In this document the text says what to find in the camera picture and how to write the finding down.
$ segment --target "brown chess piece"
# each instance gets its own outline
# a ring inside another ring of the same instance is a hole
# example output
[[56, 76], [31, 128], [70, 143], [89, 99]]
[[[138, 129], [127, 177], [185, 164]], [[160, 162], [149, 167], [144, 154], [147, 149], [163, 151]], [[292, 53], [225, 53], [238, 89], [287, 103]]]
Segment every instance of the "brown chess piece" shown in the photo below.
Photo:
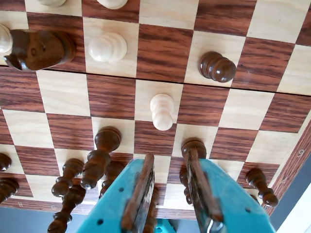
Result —
[[199, 62], [200, 74], [220, 83], [232, 80], [236, 70], [232, 61], [213, 51], [205, 53]]
[[55, 197], [63, 197], [73, 186], [72, 179], [82, 173], [84, 163], [78, 159], [69, 159], [63, 165], [63, 176], [56, 179], [56, 184], [52, 187]]
[[0, 178], [0, 203], [15, 195], [18, 183], [11, 178]]
[[156, 205], [159, 201], [159, 191], [154, 188], [154, 192], [152, 193], [152, 198], [148, 210], [148, 215], [145, 222], [145, 227], [142, 233], [153, 233], [155, 232], [155, 227], [157, 225], [156, 218], [154, 217], [154, 212], [156, 210]]
[[116, 150], [121, 143], [120, 132], [113, 127], [105, 127], [95, 136], [97, 150], [93, 150], [87, 156], [87, 162], [83, 167], [81, 186], [85, 189], [96, 187], [97, 181], [103, 177], [107, 166], [111, 162], [109, 153]]
[[110, 185], [122, 172], [123, 168], [124, 168], [123, 164], [116, 161], [111, 161], [111, 163], [107, 166], [107, 170], [104, 175], [105, 180], [102, 184], [102, 189], [99, 198], [101, 198], [104, 195], [104, 193], [107, 191]]
[[6, 171], [11, 164], [12, 160], [7, 155], [0, 153], [0, 171]]
[[7, 65], [21, 71], [36, 71], [70, 62], [75, 44], [64, 32], [11, 30], [12, 52], [5, 56]]
[[274, 191], [268, 188], [266, 177], [259, 168], [253, 168], [246, 174], [246, 181], [250, 186], [256, 188], [258, 196], [262, 199], [263, 203], [269, 207], [276, 207], [278, 199], [274, 195]]
[[64, 233], [67, 229], [67, 224], [71, 222], [70, 215], [73, 209], [81, 204], [86, 194], [86, 190], [80, 185], [74, 185], [69, 189], [68, 193], [62, 197], [62, 210], [54, 214], [54, 221], [49, 225], [48, 233]]

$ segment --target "white chess piece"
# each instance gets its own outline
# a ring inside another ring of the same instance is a hole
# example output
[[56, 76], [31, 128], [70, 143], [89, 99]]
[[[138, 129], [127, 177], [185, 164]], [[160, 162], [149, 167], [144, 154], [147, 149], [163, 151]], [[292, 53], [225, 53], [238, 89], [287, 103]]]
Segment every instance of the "white chess piece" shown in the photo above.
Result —
[[127, 0], [97, 0], [101, 5], [108, 9], [116, 10], [122, 8]]
[[8, 52], [12, 49], [13, 39], [10, 30], [0, 24], [0, 53]]
[[116, 33], [105, 33], [91, 40], [88, 52], [98, 62], [115, 62], [121, 60], [127, 52], [125, 39]]
[[165, 131], [173, 125], [174, 101], [166, 94], [154, 96], [150, 102], [152, 120], [156, 129]]

